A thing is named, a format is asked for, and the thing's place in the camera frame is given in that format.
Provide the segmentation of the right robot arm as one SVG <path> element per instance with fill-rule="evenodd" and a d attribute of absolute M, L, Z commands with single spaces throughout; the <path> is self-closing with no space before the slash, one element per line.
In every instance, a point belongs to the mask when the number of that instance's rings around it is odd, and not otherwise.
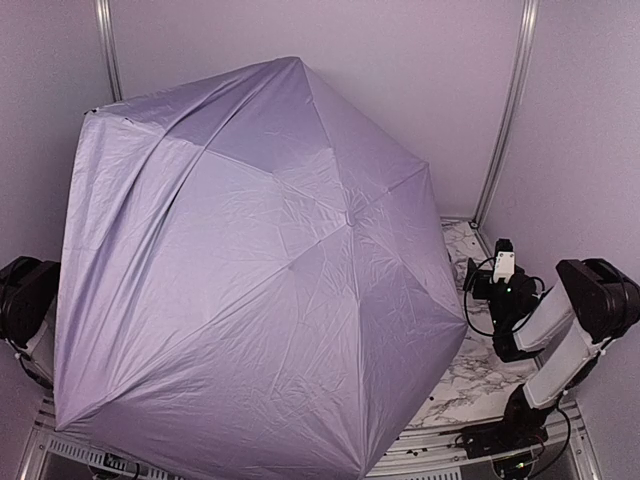
<path fill-rule="evenodd" d="M 499 359 L 509 363 L 554 350 L 510 394 L 500 420 L 462 430 L 462 444 L 474 455 L 544 439 L 546 420 L 562 397 L 639 321 L 638 284 L 604 259 L 560 261 L 551 288 L 518 267 L 512 252 L 500 251 L 490 261 L 490 270 L 468 262 L 463 296 L 487 302 L 493 326 L 487 336 Z"/>

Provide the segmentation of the lilac folding umbrella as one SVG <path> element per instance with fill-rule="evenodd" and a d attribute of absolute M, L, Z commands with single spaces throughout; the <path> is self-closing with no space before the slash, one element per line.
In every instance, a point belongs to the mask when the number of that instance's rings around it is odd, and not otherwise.
<path fill-rule="evenodd" d="M 427 162 L 301 59 L 86 114 L 59 432 L 187 479 L 361 479 L 466 331 Z"/>

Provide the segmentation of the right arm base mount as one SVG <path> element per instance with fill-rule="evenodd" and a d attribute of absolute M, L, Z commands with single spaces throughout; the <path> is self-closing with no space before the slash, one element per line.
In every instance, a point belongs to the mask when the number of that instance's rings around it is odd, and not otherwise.
<path fill-rule="evenodd" d="M 522 429 L 495 421 L 462 428 L 454 442 L 465 450 L 469 459 L 476 459 L 542 445 L 547 440 L 544 427 Z"/>

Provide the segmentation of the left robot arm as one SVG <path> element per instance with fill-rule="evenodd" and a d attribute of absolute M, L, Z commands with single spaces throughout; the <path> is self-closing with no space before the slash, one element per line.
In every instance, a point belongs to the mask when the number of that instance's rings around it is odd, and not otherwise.
<path fill-rule="evenodd" d="M 19 256 L 1 269 L 1 339 L 24 373 L 51 391 L 61 264 Z"/>

